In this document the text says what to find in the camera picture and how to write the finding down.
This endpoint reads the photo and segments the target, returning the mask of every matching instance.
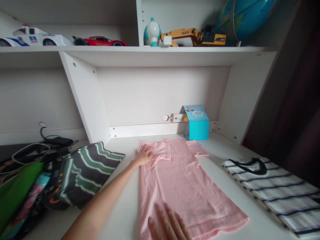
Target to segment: white striped shirt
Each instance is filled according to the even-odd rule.
[[[228,160],[223,168],[299,238],[320,239],[320,190],[267,158]]]

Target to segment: desk surface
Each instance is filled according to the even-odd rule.
[[[125,159],[119,164],[106,184],[119,174],[134,158],[134,150],[140,147],[141,141],[157,142],[164,138],[184,139],[182,135],[159,135],[131,138],[113,138],[106,149],[125,153]],[[256,201],[237,185],[222,169],[221,163],[231,158],[245,160],[260,157],[249,149],[239,146],[217,133],[210,133],[209,140],[201,141],[203,147],[210,153],[210,157],[199,157],[199,162],[211,179],[222,191],[249,217],[249,223],[233,233],[220,232],[214,239],[223,240],[293,240],[298,239],[288,230],[282,228]],[[80,210],[70,207],[64,212],[49,210],[42,221],[24,239],[60,239]],[[136,170],[122,192],[99,239],[139,239],[139,170]]]

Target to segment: power adapter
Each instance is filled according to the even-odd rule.
[[[73,140],[69,139],[69,138],[62,138],[62,137],[56,137],[56,138],[51,138],[51,139],[46,138],[44,140],[44,143],[68,147],[69,145],[71,145],[73,143]]]

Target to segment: toy car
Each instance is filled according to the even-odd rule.
[[[60,34],[49,34],[39,28],[22,25],[12,36],[0,37],[1,47],[25,46],[68,46],[73,45],[69,39]]]
[[[75,36],[72,36],[74,39],[74,45],[84,46],[84,45],[90,45],[90,46],[128,46],[124,42],[120,40],[110,40],[106,37],[102,36],[94,36],[89,38],[77,38]]]

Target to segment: green striped fabric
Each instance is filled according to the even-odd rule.
[[[57,196],[82,209],[100,190],[125,154],[105,150],[103,142],[90,144],[63,156],[66,165]]]

